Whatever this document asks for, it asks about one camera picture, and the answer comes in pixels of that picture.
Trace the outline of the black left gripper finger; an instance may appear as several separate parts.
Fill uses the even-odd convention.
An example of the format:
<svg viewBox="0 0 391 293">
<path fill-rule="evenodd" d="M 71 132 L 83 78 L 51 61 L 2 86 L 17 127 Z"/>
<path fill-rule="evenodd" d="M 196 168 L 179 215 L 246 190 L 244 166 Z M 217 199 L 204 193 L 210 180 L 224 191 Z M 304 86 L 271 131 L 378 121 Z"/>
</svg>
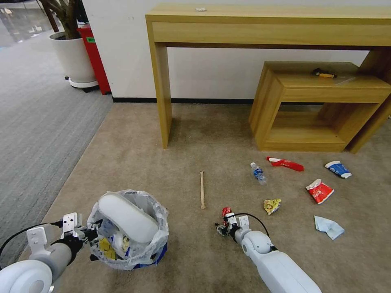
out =
<svg viewBox="0 0 391 293">
<path fill-rule="evenodd" d="M 99 261 L 101 257 L 101 251 L 99 249 L 99 239 L 96 238 L 88 242 L 90 245 L 90 261 Z"/>
<path fill-rule="evenodd" d="M 99 219 L 93 223 L 87 223 L 86 233 L 98 233 L 100 226 L 102 225 L 103 219 Z"/>
</svg>

